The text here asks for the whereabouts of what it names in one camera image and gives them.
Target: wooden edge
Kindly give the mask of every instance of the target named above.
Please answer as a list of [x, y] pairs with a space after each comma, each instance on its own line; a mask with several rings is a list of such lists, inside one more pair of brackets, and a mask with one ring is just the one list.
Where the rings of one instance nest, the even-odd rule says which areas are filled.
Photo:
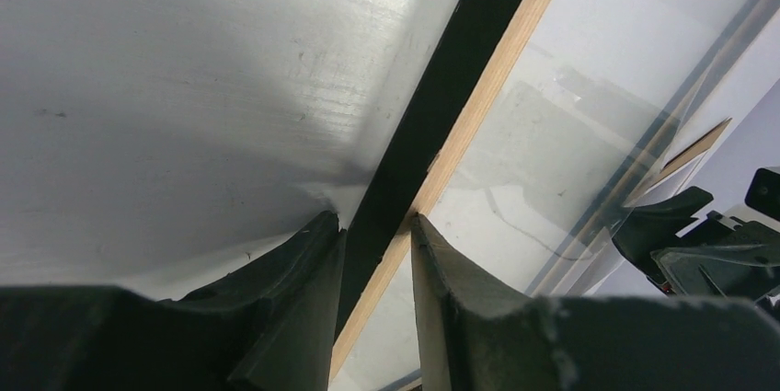
[[482, 120], [499, 94], [507, 80], [512, 67], [517, 62], [520, 52], [531, 38], [536, 25], [542, 18], [551, 0], [522, 0], [512, 17], [503, 37], [490, 57], [485, 70], [479, 78], [471, 97], [466, 102], [460, 116], [450, 131], [438, 158], [430, 166], [430, 171], [412, 206], [399, 233], [390, 242], [384, 253], [382, 262], [377, 266], [363, 294], [350, 314], [347, 324], [342, 329], [333, 346], [333, 357], [330, 364], [330, 379], [336, 376], [341, 365], [346, 361], [358, 336], [365, 327], [369, 316], [382, 297], [387, 285], [393, 279], [409, 250], [408, 218], [413, 213], [430, 213], [436, 201], [441, 197], [444, 188], [450, 180], [455, 167], [463, 157], [466, 148], [474, 138]]
[[[640, 167], [644, 166], [645, 163], [647, 163], [650, 159], [653, 159], [652, 156], [650, 156], [650, 153], [648, 153], [648, 150], [651, 150], [654, 146], [656, 146], [661, 141], [661, 138], [665, 136], [667, 131], [673, 128], [673, 120], [680, 117], [680, 115], [682, 115], [687, 110], [688, 103], [690, 103], [693, 95], [696, 93], [696, 91], [700, 88], [702, 83], [705, 81], [709, 71], [712, 69], [712, 66], [715, 65], [718, 61], [723, 61], [723, 59], [732, 50], [740, 49], [740, 45], [744, 42], [744, 40], [742, 40], [742, 37], [744, 36], [745, 32], [749, 30], [751, 25], [753, 25], [756, 20], [762, 18], [762, 16], [764, 16], [769, 10], [771, 10], [771, 8], [774, 6], [773, 1], [774, 0], [759, 0], [756, 3], [755, 7], [750, 12], [750, 14], [745, 17], [744, 21], [740, 24], [740, 26], [735, 29], [733, 35], [721, 47], [720, 51], [716, 54], [715, 58], [713, 58], [710, 65], [703, 71], [703, 73], [700, 76], [697, 77], [694, 85], [684, 96], [684, 98], [682, 98], [680, 104], [671, 112], [667, 121], [664, 123], [663, 126], [660, 127], [659, 131], [650, 140], [648, 146], [639, 153], [637, 160], [634, 161], [631, 167], [620, 178], [620, 180], [612, 189], [612, 191], [607, 196], [607, 199], [602, 205], [604, 206], [611, 205], [611, 202], [616, 199], [618, 193], [620, 193], [625, 188], [625, 185], [628, 182], [628, 180], [631, 178], [631, 176], [634, 175], [637, 172], [637, 170]], [[588, 220], [588, 222], [585, 224], [585, 226], [582, 227], [581, 231], [577, 234], [577, 236], [575, 236], [575, 242], [584, 239], [585, 235], [593, 228], [596, 219], [599, 217], [599, 215], [600, 212], [596, 212]], [[567, 270], [563, 267], [565, 263], [567, 261], [570, 261], [571, 259], [576, 259], [579, 256], [578, 253], [580, 252], [581, 252], [580, 246], [575, 245], [575, 246], [567, 247], [560, 255], [558, 260], [556, 260], [556, 262], [553, 264], [552, 268], [544, 276], [544, 278], [539, 282], [538, 285], [536, 285], [535, 288], [533, 288], [531, 295], [537, 295], [545, 291], [552, 291], [551, 289], [554, 289], [560, 283], [560, 281], [566, 276]], [[561, 271], [563, 271], [562, 274], [556, 280], [556, 274]]]
[[685, 150], [672, 158], [668, 163], [666, 163], [660, 173], [654, 179], [652, 179], [650, 187], [655, 186], [663, 179], [679, 170], [682, 166], [685, 166], [691, 162], [692, 159], [709, 150], [709, 148], [712, 147], [712, 144], [714, 144], [715, 141], [717, 141], [717, 139], [720, 137], [720, 134], [726, 130], [730, 122], [731, 118], [727, 118], [719, 122], [715, 127], [710, 129], [709, 132], [702, 135], [701, 138], [696, 140], [693, 144], [689, 145], [685, 148]]

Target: black strip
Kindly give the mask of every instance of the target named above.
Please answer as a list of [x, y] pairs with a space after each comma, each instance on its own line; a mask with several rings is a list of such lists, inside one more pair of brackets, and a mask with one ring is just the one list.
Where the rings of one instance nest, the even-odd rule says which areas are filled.
[[[626, 173], [628, 173], [629, 170], [631, 170], [632, 165], [634, 165], [634, 163], [637, 161], [638, 151], [644, 150], [656, 158], [661, 156], [661, 154], [666, 150], [667, 147], [669, 147], [672, 140], [674, 139], [674, 135], [677, 133], [681, 122], [687, 121], [688, 118], [690, 118], [690, 116], [702, 105], [702, 103], [704, 103], [709, 94], [712, 93], [717, 84], [720, 83], [723, 75], [725, 75], [726, 72], [728, 72], [728, 70], [733, 67], [734, 63], [736, 63], [742, 53], [748, 49], [748, 46], [750, 46], [752, 41], [755, 40], [755, 38], [761, 32], [761, 29], [763, 29], [769, 19], [777, 11], [778, 7], [780, 7], [780, 0], [772, 0], [770, 2], [772, 5], [768, 6], [764, 15], [762, 15], [761, 18], [757, 18], [756, 21], [753, 22], [750, 27], [748, 27], [745, 32], [744, 40], [739, 40], [740, 48], [735, 50], [735, 52], [728, 57], [728, 60], [721, 63], [719, 67], [713, 68], [707, 72], [705, 80], [699, 89], [696, 90], [696, 93], [694, 94], [694, 97], [691, 101], [691, 105], [689, 106], [687, 112], [683, 114], [682, 119], [669, 120], [670, 115], [677, 109], [679, 105], [683, 104], [685, 95], [687, 95], [688, 92], [691, 91], [691, 89], [695, 86], [696, 80], [699, 79], [699, 76], [705, 73], [707, 67], [709, 67], [709, 65], [713, 62], [716, 55], [729, 41], [737, 28], [745, 21], [747, 16], [755, 8], [758, 2], [759, 0], [747, 0], [737, 12], [736, 16], [726, 25], [720, 36], [717, 38], [717, 40], [715, 40], [712, 46], [710, 46], [704, 57], [702, 57], [702, 60], [696, 65], [687, 78], [685, 78], [685, 81], [682, 82], [682, 85], [677, 89], [677, 92], [675, 92], [675, 94], [672, 96], [669, 103], [660, 113], [658, 118], [656, 118], [652, 124], [650, 124], [648, 129], [645, 131], [645, 134], [642, 136], [642, 138], [639, 139], [637, 145], [634, 148], [637, 153], [626, 157], [622, 165], [614, 172], [602, 191], [599, 192], [599, 194], [593, 200], [590, 207], [574, 225], [566, 240], [564, 240], [564, 242], [558, 246], [556, 254], [564, 254], [566, 250], [573, 245], [575, 237], [579, 237], [581, 239], [583, 244], [582, 248], [584, 251], [584, 248], [590, 244], [592, 239], [604, 226], [604, 223], [602, 221], [596, 221], [596, 226], [587, 231], [584, 230], [585, 225], [587, 225], [592, 216], [597, 214], [599, 210], [609, 210], [604, 208], [604, 206], [610, 195], [616, 189], [619, 181], [625, 176]], [[654, 146], [649, 147], [650, 142], [653, 141], [653, 138], [655, 138], [656, 135], [659, 135], [659, 140], [654, 144]], [[628, 181], [624, 185], [624, 188], [615, 193], [611, 205], [623, 205], [625, 200], [628, 198], [628, 195], [630, 195], [631, 191], [633, 191], [634, 188], [641, 182], [642, 178], [647, 175], [648, 171], [649, 168], [640, 168], [639, 171], [629, 175]], [[580, 236], [583, 231], [587, 232], [587, 234], [585, 236]], [[527, 293], [532, 293], [536, 287], [542, 283], [544, 278], [553, 269], [557, 261], [558, 257], [552, 257], [547, 261], [547, 263], [539, 271], [533, 281], [531, 281], [531, 284], [526, 289]], [[559, 273], [558, 278], [562, 279], [562, 276], [564, 275], [565, 272]]]
[[458, 2], [347, 234], [337, 335], [382, 260], [430, 163], [520, 2]]

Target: white painted wall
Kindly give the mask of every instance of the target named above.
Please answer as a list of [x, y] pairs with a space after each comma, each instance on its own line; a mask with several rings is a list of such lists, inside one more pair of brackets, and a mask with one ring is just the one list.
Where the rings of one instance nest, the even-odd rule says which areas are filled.
[[780, 82], [715, 151], [689, 184], [712, 193], [707, 211], [725, 212], [744, 203], [759, 167], [780, 166]]
[[433, 223], [525, 291], [746, 2], [552, 0]]
[[456, 1], [0, 0], [0, 283], [179, 294], [348, 223]]

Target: wooden strip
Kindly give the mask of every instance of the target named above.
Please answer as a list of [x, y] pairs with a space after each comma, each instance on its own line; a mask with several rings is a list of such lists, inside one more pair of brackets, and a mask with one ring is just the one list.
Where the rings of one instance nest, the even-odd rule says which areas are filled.
[[458, 1], [349, 226], [337, 336], [404, 223], [521, 1]]
[[[658, 151], [660, 145], [664, 145], [665, 141], [669, 141], [676, 130], [677, 123], [683, 117], [685, 111], [688, 110], [688, 104], [691, 103], [694, 96], [700, 91], [703, 83], [707, 79], [712, 79], [709, 76], [710, 71], [718, 69], [723, 65], [729, 65], [733, 67], [733, 64], [739, 60], [741, 55], [750, 46], [752, 40], [758, 35], [760, 27], [777, 12], [778, 0], [758, 0], [755, 6], [751, 9], [750, 13], [740, 22], [736, 27], [733, 35], [720, 47], [713, 57], [711, 63], [701, 73], [694, 82], [694, 85], [688, 90], [688, 92], [681, 98], [679, 104], [671, 111], [668, 118], [660, 126], [660, 128], [653, 135], [652, 139], [638, 154], [637, 159], [631, 164], [629, 169], [620, 177], [617, 184], [614, 185], [608, 196], [601, 202], [602, 208], [597, 210], [588, 219], [588, 222], [580, 228], [579, 232], [574, 238], [574, 242], [586, 241], [588, 236], [594, 227], [598, 224], [598, 218], [602, 214], [602, 210], [614, 206], [621, 193], [625, 193], [630, 186], [630, 181], [636, 178], [637, 175], [642, 174], [645, 170], [643, 168], [648, 167], [648, 162], [654, 161], [656, 158], [650, 151]], [[712, 93], [715, 86], [722, 81], [723, 76], [719, 75], [717, 81], [709, 88], [709, 93]], [[560, 257], [553, 263], [552, 268], [547, 270], [544, 274], [544, 278], [533, 287], [531, 295], [545, 294], [552, 292], [555, 287], [564, 279], [570, 266], [569, 261], [577, 259], [582, 253], [583, 248], [580, 245], [569, 245], [560, 253]]]
[[672, 158], [660, 171], [660, 173], [652, 179], [649, 186], [655, 186], [659, 182], [661, 182], [664, 178], [668, 177], [672, 173], [679, 170], [682, 166], [685, 166], [686, 164], [690, 163], [692, 159], [696, 158], [697, 156], [701, 155], [702, 153], [709, 150], [710, 147], [712, 147], [712, 144], [717, 141], [718, 138], [720, 138], [720, 134], [723, 133], [723, 131], [726, 130], [728, 127], [728, 124], [731, 122], [731, 118], [725, 119], [717, 124], [717, 126], [710, 129], [709, 132], [702, 135], [701, 138], [696, 140], [693, 144], [689, 145], [685, 148], [682, 152], [680, 152], [677, 156]]
[[471, 97], [465, 103], [438, 157], [430, 165], [406, 219], [390, 242], [384, 257], [376, 267], [352, 310], [333, 348], [330, 377], [336, 375], [360, 335], [380, 297], [395, 275], [409, 250], [408, 218], [413, 213], [429, 213], [441, 197], [455, 167], [463, 157], [482, 120], [503, 87], [511, 68], [517, 62], [528, 39], [551, 0], [522, 0], [510, 24], [487, 63]]

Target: black plastic part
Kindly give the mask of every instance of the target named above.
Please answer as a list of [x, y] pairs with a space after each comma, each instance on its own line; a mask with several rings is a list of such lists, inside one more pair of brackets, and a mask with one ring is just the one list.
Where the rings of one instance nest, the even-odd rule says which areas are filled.
[[780, 221], [780, 167], [759, 168], [745, 196], [748, 207]]
[[177, 302], [0, 289], [0, 389], [326, 390], [343, 257], [326, 212]]
[[677, 294], [759, 301], [780, 284], [780, 234], [755, 221], [711, 245], [664, 248], [652, 258]]
[[776, 389], [780, 328], [749, 302], [532, 300], [411, 227], [423, 389]]
[[350, 225], [337, 333], [382, 260], [520, 2], [458, 2]]
[[712, 195], [698, 187], [689, 187], [666, 201], [631, 209], [619, 209], [625, 218], [614, 231], [613, 242], [623, 257], [651, 278], [659, 268], [650, 253], [666, 247], [684, 247], [675, 235], [695, 221], [693, 215], [712, 202]]

